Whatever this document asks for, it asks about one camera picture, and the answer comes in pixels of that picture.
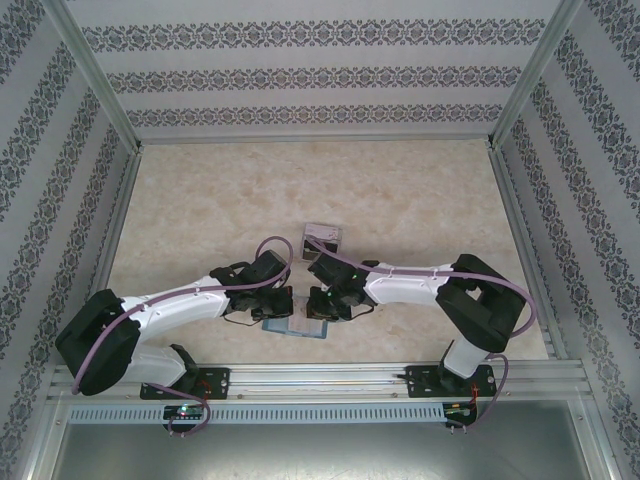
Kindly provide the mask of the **teal leather card holder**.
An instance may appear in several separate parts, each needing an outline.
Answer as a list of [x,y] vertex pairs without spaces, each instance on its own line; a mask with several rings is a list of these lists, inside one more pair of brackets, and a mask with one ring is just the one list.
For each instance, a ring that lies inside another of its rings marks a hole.
[[[288,335],[288,336],[294,336],[291,332],[288,331],[287,329],[287,324],[288,324],[288,318],[286,319],[268,319],[265,320],[262,323],[262,330],[266,331],[266,332],[270,332],[270,333],[276,333],[276,334],[281,334],[281,335]],[[327,333],[328,333],[328,322],[326,322],[326,338],[327,338]]]

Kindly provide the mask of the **white card with pink print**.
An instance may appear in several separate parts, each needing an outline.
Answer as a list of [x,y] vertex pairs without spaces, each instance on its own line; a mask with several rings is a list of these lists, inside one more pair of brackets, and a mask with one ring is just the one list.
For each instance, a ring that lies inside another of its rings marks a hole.
[[312,236],[323,242],[340,242],[342,231],[338,227],[307,223],[304,228],[306,236]]
[[305,296],[294,297],[293,314],[288,318],[287,329],[294,336],[325,339],[326,322],[307,316],[308,300]]

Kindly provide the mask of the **dark green VIP card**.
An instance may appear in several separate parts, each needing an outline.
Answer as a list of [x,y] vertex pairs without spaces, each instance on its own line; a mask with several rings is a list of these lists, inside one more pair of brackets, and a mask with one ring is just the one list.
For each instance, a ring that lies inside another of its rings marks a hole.
[[322,250],[328,250],[329,243],[321,239],[305,238],[302,242],[301,259],[311,262],[315,260]]

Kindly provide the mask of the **clear acrylic card stand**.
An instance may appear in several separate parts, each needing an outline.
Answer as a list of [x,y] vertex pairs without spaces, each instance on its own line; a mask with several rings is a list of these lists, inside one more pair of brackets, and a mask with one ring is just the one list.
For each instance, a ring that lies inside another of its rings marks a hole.
[[311,262],[319,254],[317,244],[333,253],[339,251],[342,241],[342,230],[336,226],[317,223],[306,223],[304,225],[300,257],[302,261]]

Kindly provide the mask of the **small circuit board green light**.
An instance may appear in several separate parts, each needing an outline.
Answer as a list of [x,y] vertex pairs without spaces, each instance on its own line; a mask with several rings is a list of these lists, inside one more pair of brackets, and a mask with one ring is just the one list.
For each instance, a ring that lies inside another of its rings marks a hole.
[[172,406],[166,406],[164,408],[163,419],[165,421],[179,420],[179,421],[196,422],[196,421],[200,421],[203,418],[204,413],[205,413],[205,410],[200,405],[191,405],[191,404],[172,405]]

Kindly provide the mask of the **grey sheet metal panel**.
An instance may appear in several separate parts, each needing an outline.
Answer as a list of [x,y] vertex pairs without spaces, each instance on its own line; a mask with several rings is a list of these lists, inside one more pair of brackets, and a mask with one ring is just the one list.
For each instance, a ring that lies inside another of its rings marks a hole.
[[62,406],[28,480],[621,480],[583,402],[498,404],[469,431],[436,423],[154,424],[80,421]]

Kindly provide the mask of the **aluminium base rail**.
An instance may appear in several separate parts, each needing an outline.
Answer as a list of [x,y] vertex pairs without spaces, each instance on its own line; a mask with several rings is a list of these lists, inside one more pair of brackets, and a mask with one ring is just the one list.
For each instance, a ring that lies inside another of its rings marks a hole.
[[[591,399],[593,389],[578,360],[500,360],[487,363],[502,401]],[[402,378],[415,363],[229,364],[222,392],[229,403],[407,401]]]

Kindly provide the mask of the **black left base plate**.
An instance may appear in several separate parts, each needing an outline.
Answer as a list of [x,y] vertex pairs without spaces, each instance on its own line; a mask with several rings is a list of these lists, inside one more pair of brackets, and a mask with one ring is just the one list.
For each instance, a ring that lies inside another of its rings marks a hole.
[[225,400],[230,384],[230,370],[222,367],[199,367],[187,371],[170,389],[180,392],[180,395],[165,392],[149,384],[142,384],[140,398],[142,400],[180,399],[188,394],[205,400]]

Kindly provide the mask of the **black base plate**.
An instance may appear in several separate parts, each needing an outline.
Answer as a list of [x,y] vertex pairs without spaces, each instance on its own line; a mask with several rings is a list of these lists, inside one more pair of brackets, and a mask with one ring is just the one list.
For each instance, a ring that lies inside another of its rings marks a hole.
[[188,394],[205,400],[225,400],[230,384],[230,370],[222,367],[199,367],[187,371],[170,389],[180,392],[180,395],[165,392],[149,384],[142,384],[140,398],[142,400],[180,399]]
[[442,365],[409,365],[398,376],[407,384],[410,398],[488,398],[497,391],[495,375],[489,365],[480,365],[466,379],[445,369]]

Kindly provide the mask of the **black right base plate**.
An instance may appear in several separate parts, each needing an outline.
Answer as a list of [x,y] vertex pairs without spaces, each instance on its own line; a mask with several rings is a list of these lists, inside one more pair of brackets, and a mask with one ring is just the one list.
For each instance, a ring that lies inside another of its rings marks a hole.
[[480,365],[466,379],[445,369],[442,365],[409,365],[398,376],[407,384],[410,398],[488,398],[497,391],[495,375],[489,365]]

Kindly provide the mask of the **aluminium table side rail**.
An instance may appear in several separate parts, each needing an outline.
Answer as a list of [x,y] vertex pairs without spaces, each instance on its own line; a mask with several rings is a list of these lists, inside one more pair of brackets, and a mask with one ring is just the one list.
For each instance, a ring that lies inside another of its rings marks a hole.
[[524,278],[537,305],[538,323],[545,343],[549,346],[547,349],[548,355],[558,360],[569,360],[571,355],[566,349],[561,329],[557,322],[553,300],[547,291],[526,217],[522,212],[519,197],[509,175],[502,152],[491,145],[488,145],[487,152],[515,241]]
[[56,275],[57,297],[51,301],[58,308],[51,312],[55,325],[52,359],[59,365],[66,359],[58,349],[58,337],[110,279],[142,153],[142,148],[129,154],[113,153],[92,168],[88,184],[81,190]]

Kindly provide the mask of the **aluminium frame post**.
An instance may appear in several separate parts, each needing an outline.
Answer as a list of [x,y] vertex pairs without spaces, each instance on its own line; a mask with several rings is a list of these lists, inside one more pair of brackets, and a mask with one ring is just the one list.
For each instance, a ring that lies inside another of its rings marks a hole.
[[136,135],[124,108],[86,40],[82,29],[69,10],[66,0],[40,0],[40,2],[120,138],[127,145],[129,151],[138,151],[141,140]]
[[573,22],[583,0],[560,0],[540,41],[526,64],[516,86],[509,96],[492,132],[487,146],[496,151],[509,135],[512,125],[523,110],[531,92],[550,62],[553,52]]

